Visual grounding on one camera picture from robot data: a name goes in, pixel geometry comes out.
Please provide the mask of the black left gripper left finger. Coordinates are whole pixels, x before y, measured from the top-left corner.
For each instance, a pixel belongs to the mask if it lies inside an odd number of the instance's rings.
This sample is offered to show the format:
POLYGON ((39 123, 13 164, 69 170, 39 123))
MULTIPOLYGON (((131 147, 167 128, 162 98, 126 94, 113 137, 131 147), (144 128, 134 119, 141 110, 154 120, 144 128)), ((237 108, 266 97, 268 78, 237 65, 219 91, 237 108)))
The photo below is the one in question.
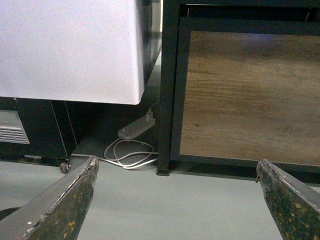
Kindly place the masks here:
POLYGON ((90 208, 99 171, 88 157, 33 200, 0 221, 2 240, 76 240, 90 208))

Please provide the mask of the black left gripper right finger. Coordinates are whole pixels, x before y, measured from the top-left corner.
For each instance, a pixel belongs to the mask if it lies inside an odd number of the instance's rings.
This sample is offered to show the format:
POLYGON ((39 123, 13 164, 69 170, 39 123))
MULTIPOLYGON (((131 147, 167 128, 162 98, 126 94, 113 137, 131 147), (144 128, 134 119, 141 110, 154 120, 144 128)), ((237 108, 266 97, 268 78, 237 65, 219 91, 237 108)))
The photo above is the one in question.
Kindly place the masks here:
POLYGON ((256 167, 266 205, 284 240, 320 238, 320 193, 266 159, 256 167))

